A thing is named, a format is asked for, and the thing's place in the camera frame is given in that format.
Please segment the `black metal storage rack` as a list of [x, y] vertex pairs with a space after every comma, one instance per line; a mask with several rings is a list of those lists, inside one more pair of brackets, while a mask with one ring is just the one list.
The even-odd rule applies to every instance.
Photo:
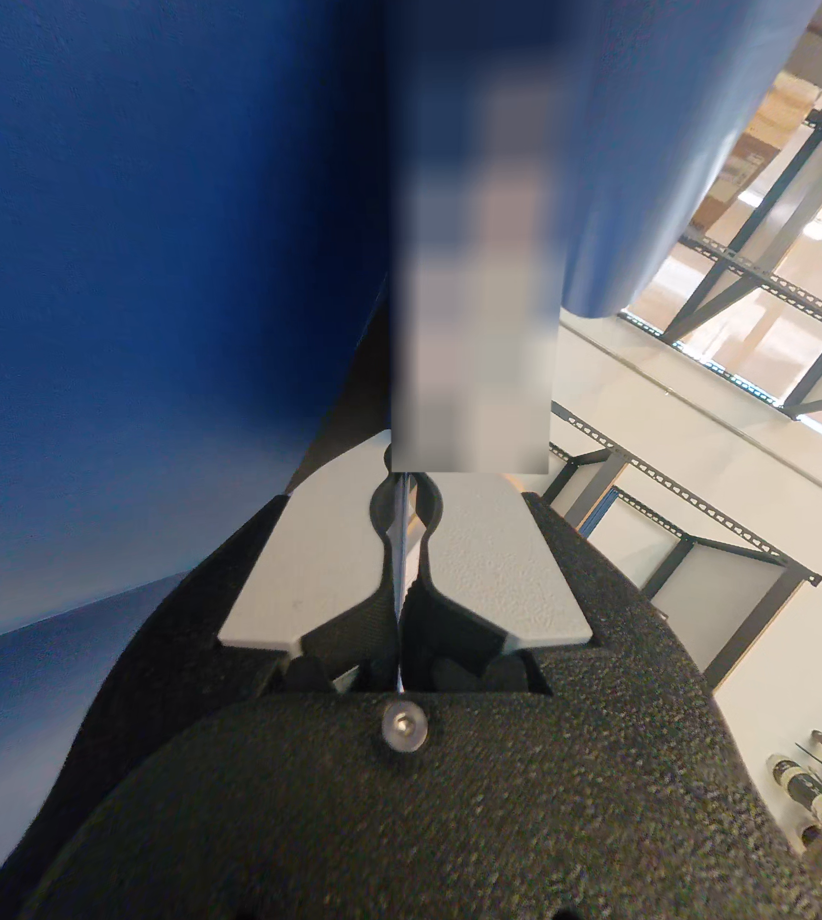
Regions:
[[822, 434], [822, 107], [714, 239], [690, 225], [620, 319]]

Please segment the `blue cardboard sheet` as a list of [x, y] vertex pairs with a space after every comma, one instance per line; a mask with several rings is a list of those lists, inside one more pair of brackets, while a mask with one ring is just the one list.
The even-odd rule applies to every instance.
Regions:
[[[418, 474], [539, 471], [559, 307], [647, 284], [818, 2], [0, 2], [0, 627], [189, 569], [0, 918], [822, 918], [653, 606], [525, 494], [582, 647], [405, 655]], [[384, 431], [370, 598], [219, 631]]]

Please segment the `black rack with white panels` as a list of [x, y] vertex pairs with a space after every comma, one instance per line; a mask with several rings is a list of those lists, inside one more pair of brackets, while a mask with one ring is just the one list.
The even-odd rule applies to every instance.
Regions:
[[542, 498], [653, 604], [712, 691], [822, 575], [552, 402]]

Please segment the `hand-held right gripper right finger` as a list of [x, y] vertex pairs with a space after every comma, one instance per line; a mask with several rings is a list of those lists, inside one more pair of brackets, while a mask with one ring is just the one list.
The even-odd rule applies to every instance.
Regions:
[[525, 500], [493, 474], [418, 474], [425, 532], [405, 655], [582, 647], [592, 629]]

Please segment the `brown cardboard box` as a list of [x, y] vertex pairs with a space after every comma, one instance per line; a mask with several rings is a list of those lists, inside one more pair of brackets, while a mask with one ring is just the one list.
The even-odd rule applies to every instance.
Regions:
[[802, 80], [776, 79], [693, 214], [695, 230], [707, 231], [727, 213], [781, 153], [820, 95], [819, 87]]

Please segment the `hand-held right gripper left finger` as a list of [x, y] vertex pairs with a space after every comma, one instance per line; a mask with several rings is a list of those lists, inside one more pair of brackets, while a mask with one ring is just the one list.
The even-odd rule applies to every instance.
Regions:
[[371, 500], [388, 477], [391, 440], [381, 431], [296, 487], [219, 631], [223, 646], [300, 656], [304, 638], [380, 586], [385, 548]]

